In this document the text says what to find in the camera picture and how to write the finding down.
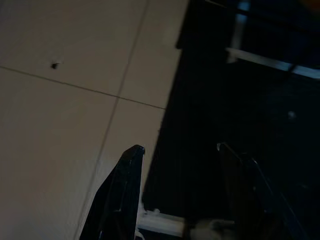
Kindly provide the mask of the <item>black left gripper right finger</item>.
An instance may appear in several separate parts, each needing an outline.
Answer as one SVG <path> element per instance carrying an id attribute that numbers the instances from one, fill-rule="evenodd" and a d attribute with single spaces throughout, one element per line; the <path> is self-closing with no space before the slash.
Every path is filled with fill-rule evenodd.
<path id="1" fill-rule="evenodd" d="M 238 240 L 310 240 L 291 206 L 254 158 L 217 144 Z"/>

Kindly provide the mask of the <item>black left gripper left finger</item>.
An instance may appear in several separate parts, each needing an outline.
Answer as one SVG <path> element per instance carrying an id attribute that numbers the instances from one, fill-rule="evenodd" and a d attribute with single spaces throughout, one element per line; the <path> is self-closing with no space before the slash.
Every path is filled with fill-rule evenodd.
<path id="1" fill-rule="evenodd" d="M 135 240 L 144 147 L 134 145 L 97 190 L 79 240 Z"/>

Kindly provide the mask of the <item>black floor mat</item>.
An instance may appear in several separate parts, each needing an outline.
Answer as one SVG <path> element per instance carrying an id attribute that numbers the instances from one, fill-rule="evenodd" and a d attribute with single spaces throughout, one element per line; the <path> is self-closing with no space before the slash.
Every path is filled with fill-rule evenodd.
<path id="1" fill-rule="evenodd" d="M 320 80 L 229 63 L 240 0 L 189 0 L 144 207 L 182 218 L 182 240 L 239 240 L 218 143 L 247 154 L 320 240 Z M 320 0 L 250 0 L 240 49 L 320 70 Z"/>

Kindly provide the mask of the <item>white bar frame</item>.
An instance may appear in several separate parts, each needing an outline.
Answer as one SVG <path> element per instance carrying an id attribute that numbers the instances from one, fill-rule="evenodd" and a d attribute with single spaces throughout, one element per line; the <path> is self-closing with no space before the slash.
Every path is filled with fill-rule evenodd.
<path id="1" fill-rule="evenodd" d="M 240 49 L 244 27 L 249 16 L 250 6 L 250 0 L 240 0 L 236 7 L 236 10 L 239 12 L 235 15 L 235 30 L 231 39 L 231 46 L 225 49 L 228 53 L 227 62 L 233 63 L 238 59 L 245 60 L 265 67 L 270 67 L 319 81 L 320 70 L 294 63 L 283 62 Z"/>

